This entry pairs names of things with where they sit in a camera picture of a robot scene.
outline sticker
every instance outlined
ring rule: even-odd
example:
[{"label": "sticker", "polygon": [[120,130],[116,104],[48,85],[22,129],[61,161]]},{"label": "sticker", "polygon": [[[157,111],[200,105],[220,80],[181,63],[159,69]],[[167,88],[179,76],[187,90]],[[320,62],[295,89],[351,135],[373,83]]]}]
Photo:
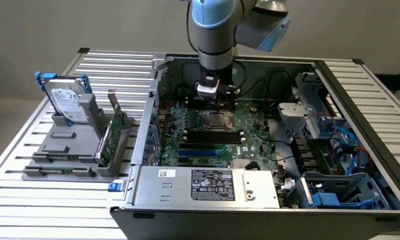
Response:
[{"label": "sticker", "polygon": [[175,178],[176,169],[160,169],[159,170],[159,178]]},{"label": "sticker", "polygon": [[191,198],[196,201],[236,201],[231,170],[191,170]]},{"label": "sticker", "polygon": [[88,118],[83,107],[79,105],[79,95],[69,89],[52,89],[55,102],[61,114],[75,123],[87,123]]}]

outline motherboard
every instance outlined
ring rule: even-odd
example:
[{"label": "motherboard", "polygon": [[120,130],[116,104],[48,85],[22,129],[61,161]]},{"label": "motherboard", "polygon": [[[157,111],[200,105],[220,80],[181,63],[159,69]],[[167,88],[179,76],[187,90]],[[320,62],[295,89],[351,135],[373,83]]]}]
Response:
[{"label": "motherboard", "polygon": [[256,162],[260,170],[275,170],[272,136],[259,114],[249,101],[239,102],[233,111],[189,109],[179,102],[164,105],[160,165],[244,169]]}]

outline green circuit board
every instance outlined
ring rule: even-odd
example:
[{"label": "green circuit board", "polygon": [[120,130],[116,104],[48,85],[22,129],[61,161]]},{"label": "green circuit board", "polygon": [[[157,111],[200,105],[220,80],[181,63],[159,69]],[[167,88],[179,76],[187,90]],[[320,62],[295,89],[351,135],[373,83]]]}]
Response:
[{"label": "green circuit board", "polygon": [[[208,131],[204,128],[204,115],[216,111],[188,110],[183,104],[176,104],[168,108],[168,123],[173,125],[173,129],[164,128],[163,132],[163,154],[161,166],[207,166],[217,168],[231,168],[232,162],[236,160],[243,162],[257,162],[261,170],[275,170],[276,159],[271,153],[272,144],[264,139],[271,140],[272,136],[268,131],[264,131],[264,119],[257,117],[257,113],[249,112],[252,103],[249,101],[239,102],[235,111],[231,111],[232,130],[229,132],[244,132],[245,141],[241,144],[215,144],[216,156],[181,156],[179,155],[180,143],[184,143],[184,129],[192,131]],[[185,162],[180,162],[179,158],[184,157]]]}]

